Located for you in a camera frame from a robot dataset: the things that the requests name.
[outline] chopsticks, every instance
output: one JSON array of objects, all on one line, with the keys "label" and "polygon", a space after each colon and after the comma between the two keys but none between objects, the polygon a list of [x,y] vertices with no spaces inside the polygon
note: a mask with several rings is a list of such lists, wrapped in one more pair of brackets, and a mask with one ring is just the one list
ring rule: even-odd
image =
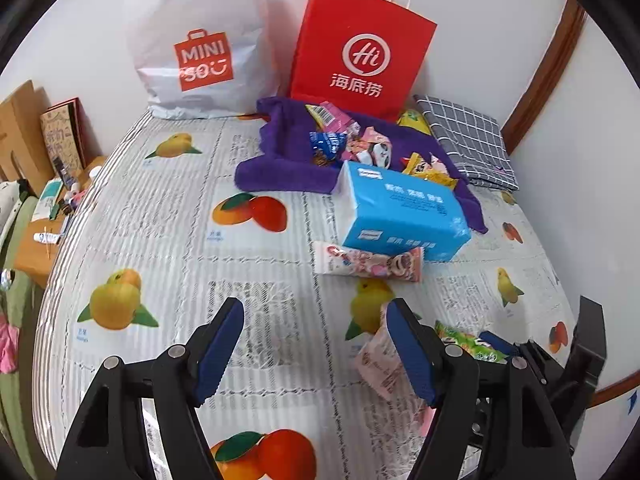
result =
[{"label": "chopsticks", "polygon": [[51,250],[49,249],[49,240],[47,239],[47,226],[44,226],[44,243],[47,246],[47,260],[50,260]]}]

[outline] pink snack package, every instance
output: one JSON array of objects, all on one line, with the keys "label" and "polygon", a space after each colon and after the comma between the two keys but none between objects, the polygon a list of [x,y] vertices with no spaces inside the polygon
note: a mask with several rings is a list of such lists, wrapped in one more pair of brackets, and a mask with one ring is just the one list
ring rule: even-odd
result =
[{"label": "pink snack package", "polygon": [[391,164],[391,141],[370,126],[359,139],[347,138],[341,159],[386,169]]},{"label": "pink snack package", "polygon": [[314,272],[419,282],[422,279],[423,256],[422,247],[415,247],[398,256],[387,256],[327,242],[314,242]]},{"label": "pink snack package", "polygon": [[391,400],[396,379],[404,372],[404,368],[386,328],[386,304],[380,311],[380,328],[362,347],[353,363],[362,378],[380,397]]},{"label": "pink snack package", "polygon": [[329,101],[319,106],[306,105],[306,109],[324,133],[347,134],[348,139],[360,136],[360,125]]}]

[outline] blue snack package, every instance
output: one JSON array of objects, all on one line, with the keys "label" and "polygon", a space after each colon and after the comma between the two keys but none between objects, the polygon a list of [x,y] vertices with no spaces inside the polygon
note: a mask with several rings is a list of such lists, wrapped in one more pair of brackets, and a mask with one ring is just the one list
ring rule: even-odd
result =
[{"label": "blue snack package", "polygon": [[313,151],[313,163],[316,166],[328,166],[338,163],[339,155],[347,144],[347,134],[309,132],[309,141]]}]

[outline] plastic bag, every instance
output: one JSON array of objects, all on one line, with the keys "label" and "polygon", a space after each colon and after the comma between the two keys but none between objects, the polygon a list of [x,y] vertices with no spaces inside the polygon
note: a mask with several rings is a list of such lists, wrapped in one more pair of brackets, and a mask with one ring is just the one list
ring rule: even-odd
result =
[{"label": "plastic bag", "polygon": [[255,112],[278,89],[265,0],[124,0],[127,43],[154,116]]}]

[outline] book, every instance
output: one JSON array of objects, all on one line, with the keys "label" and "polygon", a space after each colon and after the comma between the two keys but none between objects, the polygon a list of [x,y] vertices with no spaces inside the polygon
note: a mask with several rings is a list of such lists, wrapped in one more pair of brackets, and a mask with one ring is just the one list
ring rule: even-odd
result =
[{"label": "book", "polygon": [[52,106],[40,116],[49,160],[53,165],[53,159],[58,156],[69,173],[76,178],[86,166],[79,108],[80,101],[74,98]]}]

